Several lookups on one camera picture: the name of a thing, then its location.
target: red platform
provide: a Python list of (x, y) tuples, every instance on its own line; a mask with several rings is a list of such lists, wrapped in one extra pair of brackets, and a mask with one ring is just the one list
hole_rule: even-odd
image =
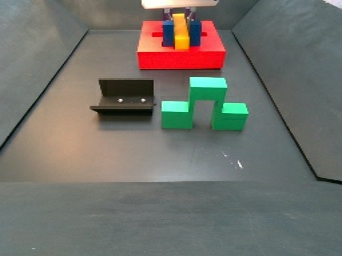
[(139, 46), (140, 69), (220, 69), (224, 65), (225, 49), (212, 21), (201, 21), (200, 46), (188, 50), (163, 47), (163, 22), (144, 21)]

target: dark gray surface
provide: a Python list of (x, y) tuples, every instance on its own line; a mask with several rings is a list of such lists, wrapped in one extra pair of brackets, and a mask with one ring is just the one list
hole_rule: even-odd
[(319, 177), (342, 180), (342, 11), (262, 0), (233, 28)]
[(1, 255), (340, 256), (342, 188), (1, 184)]
[[(141, 0), (58, 0), (91, 29), (136, 29), (143, 20), (161, 18), (159, 10), (144, 10)], [(259, 0), (221, 0), (216, 7), (199, 8), (197, 18), (231, 29)]]
[[(229, 31), (221, 70), (140, 71), (137, 31), (92, 31), (0, 152), (0, 181), (314, 180), (264, 88)], [(189, 76), (225, 77), (228, 102), (246, 102), (243, 132), (212, 131), (212, 102), (193, 130), (161, 130), (160, 101), (187, 99)], [(153, 78), (152, 118), (100, 117), (99, 77)]]
[(87, 28), (52, 0), (0, 0), (0, 146)]

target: black metal bracket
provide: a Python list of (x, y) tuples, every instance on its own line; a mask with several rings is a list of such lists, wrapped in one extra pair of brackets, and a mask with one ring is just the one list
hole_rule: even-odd
[(91, 109), (101, 114), (153, 111), (153, 80), (100, 78), (101, 100)]

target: yellow part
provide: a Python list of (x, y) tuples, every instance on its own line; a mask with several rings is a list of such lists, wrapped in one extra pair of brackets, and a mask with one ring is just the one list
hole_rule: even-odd
[(175, 36), (175, 49), (188, 50), (189, 48), (189, 38), (183, 36)]
[(185, 15), (183, 13), (172, 14), (173, 26), (175, 26), (175, 49), (188, 50), (189, 48), (189, 36), (185, 22)]

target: tall green block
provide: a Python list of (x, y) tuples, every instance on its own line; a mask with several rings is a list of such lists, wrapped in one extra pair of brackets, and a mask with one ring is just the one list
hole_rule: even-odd
[(188, 101), (161, 102), (161, 127), (192, 129), (196, 100), (215, 101), (211, 114), (213, 130), (236, 130), (244, 127), (248, 109), (244, 103), (224, 103), (227, 82), (220, 77), (191, 77)]
[(189, 102), (196, 100), (224, 101), (227, 82), (221, 77), (189, 77)]

